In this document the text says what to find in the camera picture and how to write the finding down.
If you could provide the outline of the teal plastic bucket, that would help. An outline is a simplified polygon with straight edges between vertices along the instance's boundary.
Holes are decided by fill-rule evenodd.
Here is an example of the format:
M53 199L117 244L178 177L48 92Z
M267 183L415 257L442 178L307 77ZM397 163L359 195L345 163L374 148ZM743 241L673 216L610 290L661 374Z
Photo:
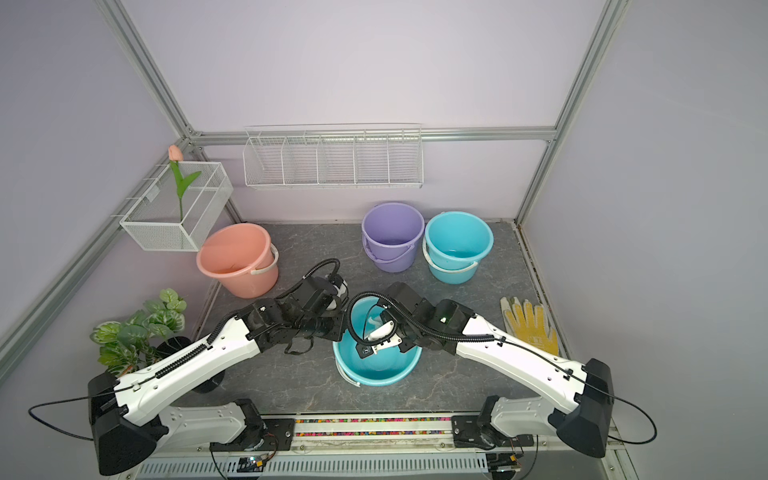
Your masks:
M378 306L379 299L368 296L359 300L352 309L351 321L356 333L368 338L384 325ZM333 343L337 370L351 384L357 386L384 387L406 378L417 366L422 356L420 347L413 347L402 353L399 347L387 348L369 357L361 358L356 350L357 343L346 331L340 342Z
M494 235L485 221L467 212L448 211L426 224L422 253L437 280L459 285L475 275L493 245Z

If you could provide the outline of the purple plastic bucket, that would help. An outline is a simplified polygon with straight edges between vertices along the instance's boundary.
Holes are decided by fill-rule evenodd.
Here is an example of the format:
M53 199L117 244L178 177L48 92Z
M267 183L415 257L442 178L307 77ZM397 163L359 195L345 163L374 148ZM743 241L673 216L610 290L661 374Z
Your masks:
M425 220L411 205L388 202L371 208L361 229L363 250L374 265L387 273L401 273L415 261Z

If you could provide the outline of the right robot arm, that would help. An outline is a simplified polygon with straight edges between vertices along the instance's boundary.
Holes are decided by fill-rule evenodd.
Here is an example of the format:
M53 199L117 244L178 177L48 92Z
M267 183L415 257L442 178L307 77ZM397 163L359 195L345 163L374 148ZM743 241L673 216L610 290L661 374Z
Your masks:
M571 449L605 456L614 405L610 367L582 364L533 347L456 301L431 304L396 282L379 298L381 326L363 335L379 352L413 347L478 362L536 392L530 400L490 396L478 417L480 448L517 435L556 435Z

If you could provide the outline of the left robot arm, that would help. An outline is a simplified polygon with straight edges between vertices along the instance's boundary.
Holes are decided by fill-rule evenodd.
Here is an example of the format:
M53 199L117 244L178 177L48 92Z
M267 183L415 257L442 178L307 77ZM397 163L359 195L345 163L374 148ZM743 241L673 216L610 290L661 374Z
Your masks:
M202 339L120 378L104 373L88 384L89 424L103 476L126 472L156 451L207 444L219 451L252 451L269 433L248 399L174 409L186 393L227 368L296 338L343 336L346 282L338 274L305 275L276 298L259 298L221 320Z

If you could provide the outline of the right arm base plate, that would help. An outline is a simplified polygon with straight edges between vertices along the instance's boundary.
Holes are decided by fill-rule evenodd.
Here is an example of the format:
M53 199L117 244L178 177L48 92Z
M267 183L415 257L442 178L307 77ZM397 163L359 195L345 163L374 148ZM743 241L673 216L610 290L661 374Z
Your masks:
M502 447L532 447L533 435L508 437L488 423L483 423L478 415L454 415L451 417L453 444L457 448L476 448L492 450Z

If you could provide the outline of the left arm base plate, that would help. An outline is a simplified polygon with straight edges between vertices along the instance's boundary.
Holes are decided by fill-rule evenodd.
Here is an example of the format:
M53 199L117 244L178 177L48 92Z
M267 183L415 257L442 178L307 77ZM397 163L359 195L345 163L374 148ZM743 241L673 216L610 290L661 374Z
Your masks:
M210 447L214 452L288 451L291 448L295 426L293 418L267 418L257 427L247 426L233 441L213 442Z

